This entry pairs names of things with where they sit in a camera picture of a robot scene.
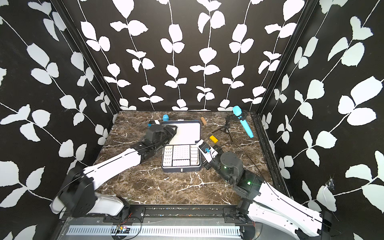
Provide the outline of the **grey jewelry box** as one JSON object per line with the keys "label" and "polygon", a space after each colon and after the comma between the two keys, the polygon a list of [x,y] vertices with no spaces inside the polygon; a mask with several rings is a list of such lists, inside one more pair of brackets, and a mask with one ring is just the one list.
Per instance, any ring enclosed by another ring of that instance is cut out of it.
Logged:
{"label": "grey jewelry box", "polygon": [[197,143],[201,140],[201,122],[177,120],[162,122],[163,126],[176,126],[177,133],[163,147],[162,170],[165,173],[198,172],[202,168]]}

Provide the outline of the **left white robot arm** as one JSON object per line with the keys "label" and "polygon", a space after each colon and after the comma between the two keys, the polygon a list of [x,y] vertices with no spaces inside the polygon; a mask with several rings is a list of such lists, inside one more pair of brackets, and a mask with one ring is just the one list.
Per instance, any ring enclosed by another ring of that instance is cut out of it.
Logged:
{"label": "left white robot arm", "polygon": [[107,214],[117,216],[126,204],[118,197],[99,194],[96,190],[108,180],[127,169],[138,166],[166,146],[177,134],[175,125],[151,125],[140,141],[123,153],[100,164],[86,167],[74,167],[69,170],[61,189],[50,207],[54,214],[63,210],[74,218],[87,214]]}

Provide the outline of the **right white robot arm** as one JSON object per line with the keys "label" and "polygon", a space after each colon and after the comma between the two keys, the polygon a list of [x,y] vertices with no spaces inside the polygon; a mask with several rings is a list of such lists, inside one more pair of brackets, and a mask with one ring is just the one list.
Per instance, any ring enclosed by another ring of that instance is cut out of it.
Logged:
{"label": "right white robot arm", "polygon": [[245,170],[233,152],[201,151],[205,164],[232,185],[242,200],[238,204],[240,219],[266,224],[296,240],[331,239],[331,219],[326,213],[306,208],[274,189],[258,175]]}

